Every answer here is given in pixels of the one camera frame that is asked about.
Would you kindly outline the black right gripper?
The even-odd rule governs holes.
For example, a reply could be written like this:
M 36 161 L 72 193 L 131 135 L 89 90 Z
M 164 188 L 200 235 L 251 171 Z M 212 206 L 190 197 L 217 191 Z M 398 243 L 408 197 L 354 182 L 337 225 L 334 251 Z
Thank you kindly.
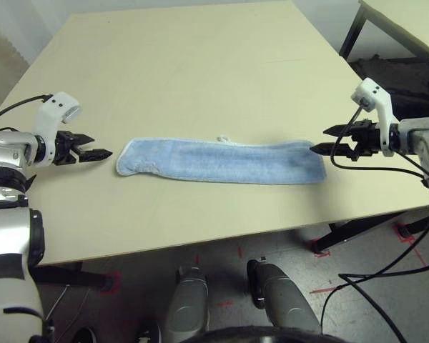
M 370 120 L 356 121 L 351 127 L 346 125 L 334 125 L 324 130 L 326 135 L 348 135 L 356 142 L 356 146 L 350 153 L 351 160 L 358 160 L 360 157 L 372 156 L 381 151 L 380 130 L 377 124 Z M 319 143 L 310 150 L 316 154 L 349 154 L 348 144 Z

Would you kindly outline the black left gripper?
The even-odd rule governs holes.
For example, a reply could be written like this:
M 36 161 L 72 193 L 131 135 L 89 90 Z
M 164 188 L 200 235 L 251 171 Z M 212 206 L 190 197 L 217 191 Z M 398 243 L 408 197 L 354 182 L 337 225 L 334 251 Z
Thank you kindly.
M 58 131 L 55 139 L 55 155 L 53 164 L 75 164 L 76 158 L 72 156 L 71 149 L 77 143 L 91 143 L 94 139 L 86 134 L 74 134 L 70 131 Z M 106 149 L 83 150 L 79 152 L 79 161 L 103 161 L 112 155 Z

